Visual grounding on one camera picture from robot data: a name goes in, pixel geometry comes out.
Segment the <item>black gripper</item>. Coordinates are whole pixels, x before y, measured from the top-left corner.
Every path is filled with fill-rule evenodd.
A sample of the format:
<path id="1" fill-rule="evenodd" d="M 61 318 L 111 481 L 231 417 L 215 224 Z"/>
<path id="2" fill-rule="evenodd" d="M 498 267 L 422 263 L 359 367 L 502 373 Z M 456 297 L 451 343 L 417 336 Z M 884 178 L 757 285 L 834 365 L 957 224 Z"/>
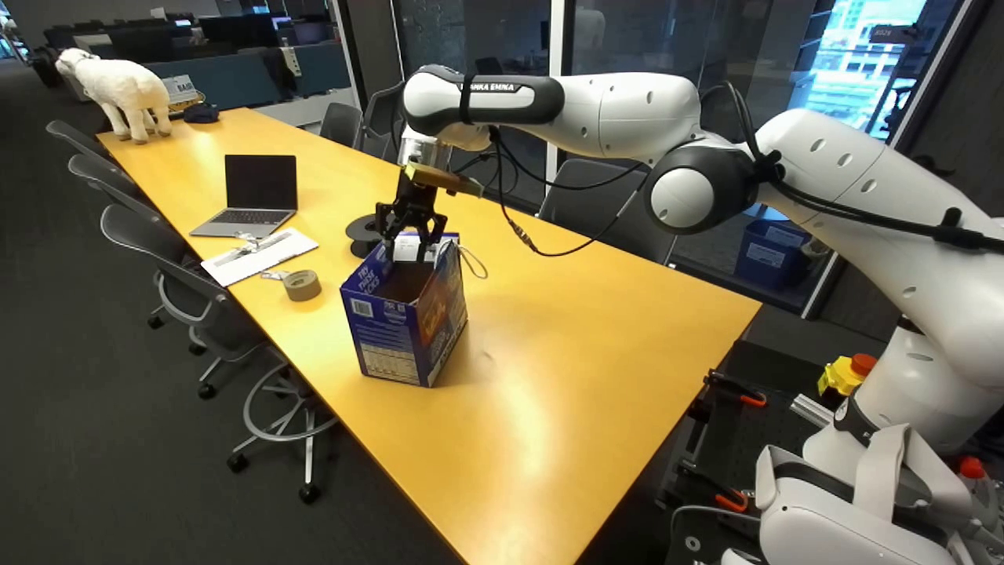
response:
<path id="1" fill-rule="evenodd" d="M 429 167 L 402 167 L 395 199 L 377 208 L 377 231 L 395 239 L 403 226 L 415 226 L 421 243 L 429 246 L 442 234 L 445 215 L 436 213 L 436 191 L 445 177 Z"/>

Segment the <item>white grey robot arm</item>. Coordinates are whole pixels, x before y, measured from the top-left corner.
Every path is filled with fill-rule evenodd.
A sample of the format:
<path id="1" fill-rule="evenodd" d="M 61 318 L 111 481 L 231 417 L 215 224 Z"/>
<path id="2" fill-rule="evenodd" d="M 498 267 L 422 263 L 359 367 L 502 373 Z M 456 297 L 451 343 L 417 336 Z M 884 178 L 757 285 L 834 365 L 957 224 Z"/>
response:
<path id="1" fill-rule="evenodd" d="M 410 131 L 479 150 L 518 130 L 573 156 L 646 169 L 649 215 L 701 231 L 752 205 L 850 260 L 903 323 L 840 406 L 837 426 L 906 424 L 952 451 L 1004 409 L 1004 224 L 922 162 L 812 111 L 781 111 L 738 140 L 698 120 L 667 73 L 464 76 L 422 66 L 402 84 Z"/>

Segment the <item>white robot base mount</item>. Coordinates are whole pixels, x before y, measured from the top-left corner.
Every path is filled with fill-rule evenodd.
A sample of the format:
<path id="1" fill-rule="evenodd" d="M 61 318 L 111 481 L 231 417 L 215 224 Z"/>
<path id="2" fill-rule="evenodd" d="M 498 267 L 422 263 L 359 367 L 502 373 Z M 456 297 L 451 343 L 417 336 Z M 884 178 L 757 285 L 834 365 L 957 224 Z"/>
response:
<path id="1" fill-rule="evenodd" d="M 678 504 L 665 565 L 999 565 L 999 492 L 965 481 L 909 426 L 884 426 L 832 458 L 765 445 L 757 455 L 757 546 L 701 560 L 684 518 L 723 507 Z"/>

